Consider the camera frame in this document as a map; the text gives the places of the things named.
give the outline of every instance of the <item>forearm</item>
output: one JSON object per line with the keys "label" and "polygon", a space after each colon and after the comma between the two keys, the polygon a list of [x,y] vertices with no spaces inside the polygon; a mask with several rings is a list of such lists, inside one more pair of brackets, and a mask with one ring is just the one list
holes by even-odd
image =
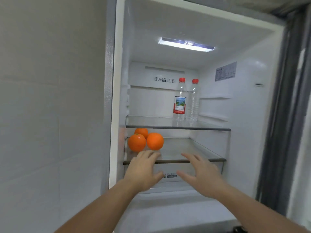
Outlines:
{"label": "forearm", "polygon": [[306,233],[299,225],[227,185],[218,195],[221,202],[249,233]]}
{"label": "forearm", "polygon": [[111,233],[136,194],[137,191],[131,183],[120,180],[71,218],[56,233]]}

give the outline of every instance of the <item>hand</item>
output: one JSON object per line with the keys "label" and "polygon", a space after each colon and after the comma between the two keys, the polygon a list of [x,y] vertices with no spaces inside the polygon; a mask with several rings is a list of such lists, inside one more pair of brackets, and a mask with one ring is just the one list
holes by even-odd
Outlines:
{"label": "hand", "polygon": [[186,157],[193,165],[196,176],[188,175],[182,171],[177,171],[177,175],[201,195],[215,199],[220,191],[227,186],[217,166],[198,155],[182,154],[182,156]]}
{"label": "hand", "polygon": [[153,174],[153,165],[159,156],[160,153],[153,153],[152,150],[139,152],[131,160],[124,180],[134,185],[137,192],[149,190],[163,178],[163,172]]}

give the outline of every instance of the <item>left hand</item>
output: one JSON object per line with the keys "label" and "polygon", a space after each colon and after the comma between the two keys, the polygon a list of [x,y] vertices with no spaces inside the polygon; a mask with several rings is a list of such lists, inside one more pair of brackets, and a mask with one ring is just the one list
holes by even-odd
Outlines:
{"label": "left hand", "polygon": [[139,152],[137,157],[131,160],[124,180],[130,182],[137,192],[149,190],[163,178],[163,172],[153,174],[153,165],[160,155],[152,150]]}

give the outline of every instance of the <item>orange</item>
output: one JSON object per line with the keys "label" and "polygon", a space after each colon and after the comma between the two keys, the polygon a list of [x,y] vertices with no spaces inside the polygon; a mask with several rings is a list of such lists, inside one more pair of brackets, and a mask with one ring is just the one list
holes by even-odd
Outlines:
{"label": "orange", "polygon": [[134,152],[141,152],[146,146],[146,138],[142,134],[134,134],[127,141],[128,147]]}
{"label": "orange", "polygon": [[142,134],[146,139],[148,137],[148,129],[146,128],[137,128],[135,133]]}
{"label": "orange", "polygon": [[151,150],[159,150],[163,147],[164,139],[160,133],[150,133],[147,138],[147,145]]}

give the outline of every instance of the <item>led light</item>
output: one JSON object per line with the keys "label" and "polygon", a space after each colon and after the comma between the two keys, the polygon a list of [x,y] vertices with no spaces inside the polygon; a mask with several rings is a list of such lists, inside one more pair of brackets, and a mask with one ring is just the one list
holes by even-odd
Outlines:
{"label": "led light", "polygon": [[185,42],[185,41],[176,40],[176,39],[168,39],[168,38],[163,38],[163,37],[160,38],[158,43],[161,45],[166,45],[166,46],[174,46],[174,47],[179,47],[179,48],[184,48],[184,49],[189,49],[189,50],[198,50],[198,51],[204,51],[204,52],[212,51],[215,48],[213,46],[205,46],[202,44]]}

